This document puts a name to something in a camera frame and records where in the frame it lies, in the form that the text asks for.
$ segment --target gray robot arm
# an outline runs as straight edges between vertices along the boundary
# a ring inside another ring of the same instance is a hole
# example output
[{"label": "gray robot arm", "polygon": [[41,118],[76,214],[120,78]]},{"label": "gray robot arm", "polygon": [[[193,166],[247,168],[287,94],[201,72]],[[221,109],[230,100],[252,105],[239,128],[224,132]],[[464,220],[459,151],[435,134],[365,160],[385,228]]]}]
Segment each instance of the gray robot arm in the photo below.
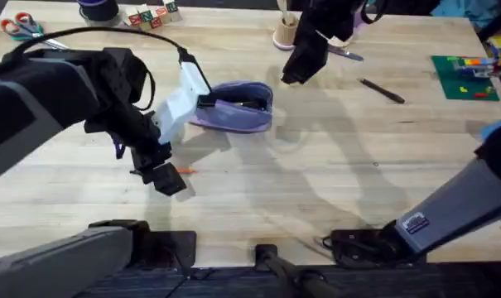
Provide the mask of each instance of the gray robot arm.
[{"label": "gray robot arm", "polygon": [[335,260],[353,267],[414,262],[501,219],[501,128],[475,153],[460,173],[382,230],[333,231],[326,245]]}]

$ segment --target pen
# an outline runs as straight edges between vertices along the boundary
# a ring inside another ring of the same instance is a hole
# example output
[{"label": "pen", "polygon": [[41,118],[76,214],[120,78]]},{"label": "pen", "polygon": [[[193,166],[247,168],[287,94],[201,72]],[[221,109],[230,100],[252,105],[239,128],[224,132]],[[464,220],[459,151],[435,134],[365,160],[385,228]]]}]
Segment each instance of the pen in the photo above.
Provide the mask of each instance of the pen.
[{"label": "pen", "polygon": [[405,99],[403,99],[401,96],[399,96],[395,93],[392,93],[386,89],[383,89],[383,87],[378,86],[375,83],[368,81],[367,79],[359,79],[359,82],[361,84],[363,84],[364,86],[381,93],[382,95],[388,97],[389,99],[393,100],[396,103],[400,103],[400,104],[405,103]]}]

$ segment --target cup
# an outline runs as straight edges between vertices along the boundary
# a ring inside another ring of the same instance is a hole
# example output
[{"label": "cup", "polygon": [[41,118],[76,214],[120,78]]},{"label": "cup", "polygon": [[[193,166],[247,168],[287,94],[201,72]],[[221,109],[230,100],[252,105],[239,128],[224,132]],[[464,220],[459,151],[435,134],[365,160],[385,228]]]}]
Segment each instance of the cup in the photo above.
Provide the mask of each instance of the cup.
[{"label": "cup", "polygon": [[286,24],[283,18],[280,18],[276,26],[274,34],[272,34],[272,42],[276,48],[280,50],[294,49],[294,37],[296,36],[296,29],[298,28],[298,18],[294,15],[289,16],[292,20],[290,24]]}]

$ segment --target blue object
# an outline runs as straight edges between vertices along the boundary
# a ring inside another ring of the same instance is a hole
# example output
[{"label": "blue object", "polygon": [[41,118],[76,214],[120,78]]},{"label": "blue object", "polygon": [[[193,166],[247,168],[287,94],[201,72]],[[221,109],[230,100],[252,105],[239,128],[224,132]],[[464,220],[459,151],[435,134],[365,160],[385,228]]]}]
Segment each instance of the blue object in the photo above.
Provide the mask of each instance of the blue object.
[{"label": "blue object", "polygon": [[499,127],[501,127],[501,120],[482,128],[480,131],[480,138],[482,138],[482,141],[485,141],[485,139]]},{"label": "blue object", "polygon": [[499,13],[499,0],[441,0],[434,17],[467,17],[473,25],[487,26]]}]

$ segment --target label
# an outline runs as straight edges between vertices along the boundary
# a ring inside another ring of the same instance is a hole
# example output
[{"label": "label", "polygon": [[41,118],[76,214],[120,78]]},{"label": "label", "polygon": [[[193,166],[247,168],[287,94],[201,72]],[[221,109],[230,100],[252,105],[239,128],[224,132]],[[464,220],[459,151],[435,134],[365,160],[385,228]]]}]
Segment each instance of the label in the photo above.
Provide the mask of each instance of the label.
[{"label": "label", "polygon": [[407,230],[409,234],[414,234],[422,230],[429,225],[429,220],[426,219],[425,215],[421,212],[417,212],[407,220],[402,222],[402,226]]}]

